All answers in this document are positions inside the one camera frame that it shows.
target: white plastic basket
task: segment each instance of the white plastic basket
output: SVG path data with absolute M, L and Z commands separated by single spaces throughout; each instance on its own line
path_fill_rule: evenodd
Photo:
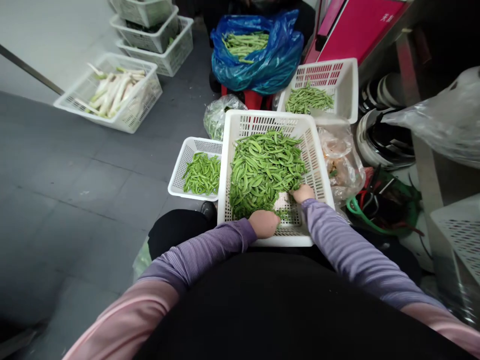
M 156 74 L 157 65 L 128 56 L 107 53 L 95 63 L 95 66 L 105 73 L 117 73 L 116 68 L 121 67 L 130 70 L 145 70 L 146 75 L 145 79 L 141 81 L 143 85 L 134 91 L 131 100 L 123 105 L 112 118 L 87 113 L 85 107 L 75 101 L 75 99 L 79 99 L 88 104 L 95 95 L 99 80 L 90 68 L 77 83 L 53 103 L 53 106 L 80 115 L 96 124 L 133 134 L 162 94 L 162 87 Z
M 192 24 L 194 23 L 194 20 L 188 17 L 179 16 L 178 22 L 181 33 L 163 54 L 127 46 L 124 39 L 118 40 L 116 45 L 132 58 L 142 59 L 157 64 L 157 74 L 173 77 L 194 48 L 194 41 L 192 38 Z
M 292 89 L 310 86 L 325 90 L 333 97 L 333 109 L 327 110 L 346 118 L 350 124 L 356 123 L 359 115 L 359 70 L 356 58 L 315 62 L 300 65 L 281 92 L 278 102 L 279 112 L 285 111 Z
M 122 19 L 151 28 L 164 23 L 173 11 L 172 0 L 110 0 Z
M 168 20 L 155 33 L 128 28 L 125 21 L 122 20 L 118 14 L 110 19 L 110 25 L 120 32 L 130 46 L 163 54 L 165 50 L 167 50 L 170 38 L 175 38 L 179 33 L 178 12 L 179 8 L 174 6 L 173 12 Z
M 310 115 L 260 110 L 229 110 L 226 112 L 223 130 L 222 167 L 218 189 L 218 224 L 233 220 L 229 194 L 232 174 L 230 163 L 235 155 L 235 141 L 254 134 L 265 134 L 270 129 L 283 129 L 285 135 L 303 140 L 298 145 L 302 150 L 301 159 L 305 162 L 306 168 L 303 182 L 311 186 L 318 201 L 335 208 L 322 146 L 314 119 Z M 309 247 L 313 245 L 299 204 L 294 200 L 291 202 L 288 196 L 281 194 L 280 200 L 275 204 L 275 209 L 291 209 L 290 222 L 282 220 L 280 228 L 274 236 L 260 239 L 254 243 L 254 246 Z
M 432 211 L 430 216 L 480 285 L 480 194 Z
M 209 158 L 217 155 L 218 158 L 221 159 L 222 142 L 201 137 L 187 137 L 183 141 L 180 153 L 176 158 L 175 168 L 173 169 L 170 183 L 168 184 L 168 192 L 173 196 L 179 196 L 182 198 L 215 202 L 219 198 L 218 195 L 196 195 L 191 191 L 184 191 L 185 179 L 182 179 L 182 177 L 185 175 L 185 171 L 187 171 L 187 163 L 191 163 L 194 154 L 199 152 L 207 153 Z

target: hand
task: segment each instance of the hand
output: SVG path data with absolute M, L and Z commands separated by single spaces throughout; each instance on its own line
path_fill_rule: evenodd
M 292 191 L 291 194 L 293 195 L 295 201 L 299 204 L 303 203 L 307 199 L 315 199 L 314 191 L 306 184 L 300 185 L 300 188 Z
M 278 224 L 280 224 L 280 218 L 277 214 L 266 210 L 255 211 L 248 221 L 259 239 L 272 237 L 277 230 Z

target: gray tile floor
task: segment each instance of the gray tile floor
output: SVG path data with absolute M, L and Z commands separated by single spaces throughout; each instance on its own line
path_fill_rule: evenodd
M 183 140 L 207 138 L 211 50 L 194 49 L 138 131 L 95 125 L 0 93 L 0 311 L 44 334 L 18 357 L 60 359 L 132 284 L 132 264 L 155 220 L 201 201 L 170 196 Z

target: shoe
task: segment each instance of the shoe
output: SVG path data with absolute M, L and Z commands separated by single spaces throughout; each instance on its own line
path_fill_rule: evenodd
M 211 201 L 205 201 L 200 207 L 200 212 L 205 215 L 208 221 L 217 217 L 217 209 L 215 208 L 215 204 Z

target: purple striped shirt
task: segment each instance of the purple striped shirt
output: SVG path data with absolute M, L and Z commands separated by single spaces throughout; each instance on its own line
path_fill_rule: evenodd
M 396 309 L 413 303 L 445 307 L 426 295 L 400 268 L 353 230 L 328 205 L 315 199 L 302 203 L 313 242 L 335 271 L 352 284 Z M 156 258 L 138 281 L 157 279 L 184 294 L 213 265 L 235 253 L 244 253 L 257 240 L 245 218 L 172 247 Z

